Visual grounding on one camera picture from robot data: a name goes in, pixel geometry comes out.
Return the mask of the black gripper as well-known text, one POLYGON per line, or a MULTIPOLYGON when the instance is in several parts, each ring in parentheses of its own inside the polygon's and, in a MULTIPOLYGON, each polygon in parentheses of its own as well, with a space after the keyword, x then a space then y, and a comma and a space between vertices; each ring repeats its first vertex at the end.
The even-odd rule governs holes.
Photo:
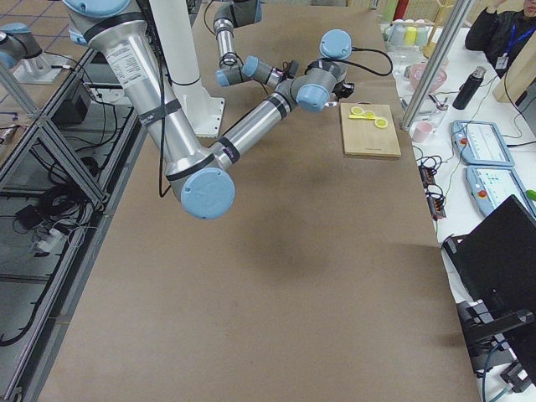
POLYGON ((297 60, 285 61, 282 65, 281 80, 294 79, 299 69, 299 62, 297 60))
POLYGON ((353 92, 354 83, 347 83, 345 81, 341 81, 335 85, 332 94, 335 96, 335 99, 337 101, 340 101, 341 99, 347 99, 353 94, 353 92))

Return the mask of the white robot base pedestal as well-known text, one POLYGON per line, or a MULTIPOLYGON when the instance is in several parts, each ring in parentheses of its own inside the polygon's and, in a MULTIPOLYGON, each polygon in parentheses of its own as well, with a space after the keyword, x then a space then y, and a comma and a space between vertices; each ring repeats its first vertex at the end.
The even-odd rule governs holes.
POLYGON ((217 137, 224 99, 212 97, 202 83, 187 4, 180 0, 149 3, 175 96, 197 136, 217 137))

